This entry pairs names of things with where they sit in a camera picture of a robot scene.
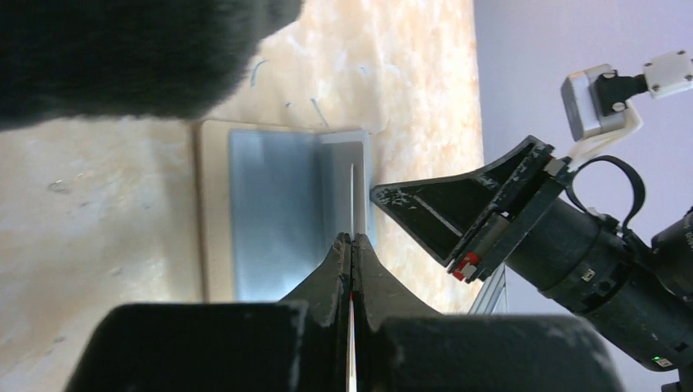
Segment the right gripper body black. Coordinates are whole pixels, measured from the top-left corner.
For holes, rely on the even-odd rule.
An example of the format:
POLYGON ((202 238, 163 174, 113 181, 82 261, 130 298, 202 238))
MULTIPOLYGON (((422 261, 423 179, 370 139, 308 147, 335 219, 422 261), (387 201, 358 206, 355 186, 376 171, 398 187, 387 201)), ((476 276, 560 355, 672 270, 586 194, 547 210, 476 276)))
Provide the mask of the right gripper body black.
POLYGON ((692 365, 692 215, 645 243, 628 218, 577 199, 566 159, 513 158, 455 176, 461 226, 451 273, 472 281, 507 265, 543 296, 656 372, 692 365))

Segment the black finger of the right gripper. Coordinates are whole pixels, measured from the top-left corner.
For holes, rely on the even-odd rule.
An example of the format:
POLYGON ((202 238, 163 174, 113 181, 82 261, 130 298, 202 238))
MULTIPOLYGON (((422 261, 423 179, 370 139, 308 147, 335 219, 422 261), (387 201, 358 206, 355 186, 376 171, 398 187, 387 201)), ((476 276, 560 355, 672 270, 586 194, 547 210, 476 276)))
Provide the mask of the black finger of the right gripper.
POLYGON ((543 181, 553 150, 527 136, 474 171, 376 185, 370 199, 436 262, 447 266, 492 214, 519 214, 543 181))

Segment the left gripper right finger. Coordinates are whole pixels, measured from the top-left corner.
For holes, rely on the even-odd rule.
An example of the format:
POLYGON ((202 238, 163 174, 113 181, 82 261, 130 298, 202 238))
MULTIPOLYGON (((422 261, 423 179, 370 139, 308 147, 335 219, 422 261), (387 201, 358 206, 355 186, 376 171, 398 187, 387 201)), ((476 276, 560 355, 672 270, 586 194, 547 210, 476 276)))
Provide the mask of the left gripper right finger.
POLYGON ((580 318, 442 314, 351 242, 360 391, 621 391, 606 347, 580 318))

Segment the beige card holder wallet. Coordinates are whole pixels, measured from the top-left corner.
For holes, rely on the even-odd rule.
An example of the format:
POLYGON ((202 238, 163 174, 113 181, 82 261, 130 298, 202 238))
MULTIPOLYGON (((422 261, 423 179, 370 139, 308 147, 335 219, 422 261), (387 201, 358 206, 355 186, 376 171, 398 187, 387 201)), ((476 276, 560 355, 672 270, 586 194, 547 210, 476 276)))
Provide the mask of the beige card holder wallet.
POLYGON ((375 235, 369 134, 208 120, 195 133, 203 298, 276 301, 350 234, 375 235))

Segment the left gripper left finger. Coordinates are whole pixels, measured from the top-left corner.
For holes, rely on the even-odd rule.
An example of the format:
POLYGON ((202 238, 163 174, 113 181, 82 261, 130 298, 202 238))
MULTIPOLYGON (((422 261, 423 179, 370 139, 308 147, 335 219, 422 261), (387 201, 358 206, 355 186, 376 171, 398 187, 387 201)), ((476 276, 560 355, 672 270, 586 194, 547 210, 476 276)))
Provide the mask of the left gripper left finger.
POLYGON ((345 391, 351 239, 276 302, 132 303, 92 333, 68 391, 345 391))

